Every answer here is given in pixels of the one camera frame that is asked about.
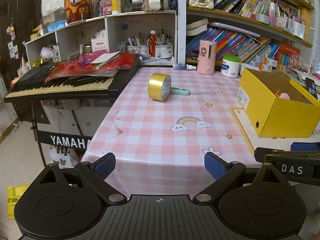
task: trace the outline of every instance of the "medicine box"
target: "medicine box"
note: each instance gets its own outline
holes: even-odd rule
[[[320,102],[284,73],[244,68],[237,98],[259,137],[308,138],[320,119]]]
[[[92,52],[100,49],[109,50],[109,43],[107,38],[91,39],[91,45],[92,45]]]
[[[272,71],[272,66],[269,66],[269,65],[263,64],[263,63],[257,63],[253,60],[250,62],[250,65],[253,67],[257,67],[260,70],[269,71],[269,72]]]
[[[258,55],[256,55],[255,62],[267,64],[267,65],[272,66],[272,67],[276,67],[277,64],[278,64],[278,62],[276,60],[273,60],[273,59],[267,58],[267,57],[261,57],[261,56],[258,56]]]

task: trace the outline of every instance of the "white plastic jar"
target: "white plastic jar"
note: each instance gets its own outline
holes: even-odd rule
[[[121,13],[121,0],[111,0],[112,14]]]
[[[240,58],[232,55],[224,55],[222,57],[221,74],[229,77],[236,78],[239,75]]]

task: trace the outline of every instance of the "tape roll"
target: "tape roll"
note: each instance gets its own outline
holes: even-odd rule
[[[169,95],[171,87],[171,77],[166,74],[154,73],[149,80],[148,95],[149,97],[165,101]]]

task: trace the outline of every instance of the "pink checkered tablecloth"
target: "pink checkered tablecloth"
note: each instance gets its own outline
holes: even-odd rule
[[[170,94],[165,102],[148,96],[153,73],[169,74],[172,87],[189,96]],[[116,168],[106,182],[123,194],[190,194],[214,180],[204,168],[204,154],[214,151],[227,162],[258,164],[230,111],[241,107],[239,78],[215,72],[141,68],[125,87],[94,135],[84,161],[108,152]]]

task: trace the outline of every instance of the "cloud print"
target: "cloud print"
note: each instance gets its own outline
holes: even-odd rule
[[[181,131],[186,131],[188,130],[189,127],[187,127],[186,125],[184,124],[178,124],[178,123],[175,123],[172,127],[171,127],[171,130],[173,132],[181,132]]]
[[[208,127],[212,127],[212,124],[206,122],[206,121],[198,121],[196,122],[195,127],[197,129],[203,129],[203,128],[208,128]]]

